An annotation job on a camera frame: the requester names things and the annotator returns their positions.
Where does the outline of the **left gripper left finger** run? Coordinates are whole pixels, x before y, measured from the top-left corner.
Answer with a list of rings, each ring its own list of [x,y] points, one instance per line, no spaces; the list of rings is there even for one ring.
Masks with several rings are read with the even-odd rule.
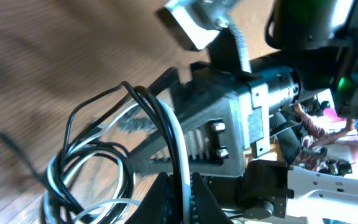
[[[161,172],[143,201],[126,224],[179,223],[179,212],[172,188],[172,178]]]

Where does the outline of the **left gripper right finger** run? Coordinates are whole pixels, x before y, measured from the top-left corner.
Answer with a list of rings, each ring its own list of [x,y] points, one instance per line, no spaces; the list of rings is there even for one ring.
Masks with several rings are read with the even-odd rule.
[[[191,175],[190,223],[232,224],[199,173]]]

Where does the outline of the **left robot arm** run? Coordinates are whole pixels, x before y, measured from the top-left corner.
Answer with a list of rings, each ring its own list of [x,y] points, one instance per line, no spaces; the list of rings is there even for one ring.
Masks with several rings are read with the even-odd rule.
[[[191,175],[188,207],[160,173],[128,223],[317,223],[324,218],[358,223],[358,180],[284,162],[252,161],[239,177]]]

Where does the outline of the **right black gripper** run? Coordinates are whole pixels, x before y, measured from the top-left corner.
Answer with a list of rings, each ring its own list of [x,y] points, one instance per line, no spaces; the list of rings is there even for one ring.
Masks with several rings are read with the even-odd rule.
[[[298,99],[301,83],[293,67],[272,57],[257,58],[251,64],[254,74],[229,73],[196,62],[190,66],[192,79],[186,84],[179,82],[177,68],[170,67],[148,87],[155,96],[170,89],[191,172],[241,175],[245,150],[251,149],[254,157],[268,151],[269,117]],[[135,147],[126,164],[141,175],[173,172],[159,131]]]

